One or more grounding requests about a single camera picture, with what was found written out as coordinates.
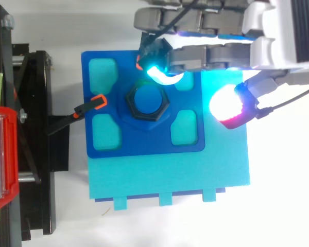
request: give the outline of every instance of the light blue plate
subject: light blue plate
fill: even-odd
[[[203,151],[89,158],[90,198],[113,198],[117,210],[127,208],[127,196],[158,193],[160,205],[170,205],[172,192],[202,189],[203,201],[207,202],[216,200],[216,188],[249,185],[246,126],[228,130],[209,112],[213,94],[225,84],[238,84],[242,79],[242,72],[227,70],[201,74]],[[175,137],[177,141],[185,139]]]

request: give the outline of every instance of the metal rod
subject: metal rod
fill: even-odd
[[[24,56],[13,56],[12,57],[12,66],[22,66]]]
[[[26,183],[26,182],[35,182],[35,178],[32,172],[19,172],[19,182]]]

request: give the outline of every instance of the hexagonal nut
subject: hexagonal nut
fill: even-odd
[[[145,113],[140,112],[137,109],[137,107],[135,105],[135,101],[134,101],[136,91],[140,87],[142,87],[143,85],[146,85],[146,84],[155,85],[159,89],[159,92],[162,96],[162,102],[161,102],[160,107],[158,108],[158,110],[156,110],[155,112],[153,112],[151,114],[145,114]],[[128,108],[131,112],[131,115],[135,119],[146,120],[146,121],[158,121],[159,118],[163,115],[163,113],[166,111],[166,109],[168,108],[168,106],[170,104],[168,96],[163,89],[163,86],[161,86],[161,85],[159,85],[155,82],[149,82],[149,81],[146,81],[146,80],[137,81],[135,83],[134,87],[129,91],[129,93],[127,93],[125,98],[126,98]]]

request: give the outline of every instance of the black metal frame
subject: black metal frame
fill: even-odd
[[[19,172],[31,171],[35,178],[35,182],[20,183],[20,194],[1,209],[0,246],[17,247],[22,239],[30,240],[30,230],[43,229],[48,235],[56,228],[54,172],[68,170],[70,129],[47,136],[47,126],[65,117],[52,116],[50,57],[45,51],[29,53],[25,44],[12,45],[10,30],[2,27],[7,14],[0,5],[1,105],[17,113],[24,109],[28,114],[25,122],[18,124]],[[24,60],[13,69],[12,54],[16,52],[24,55]]]

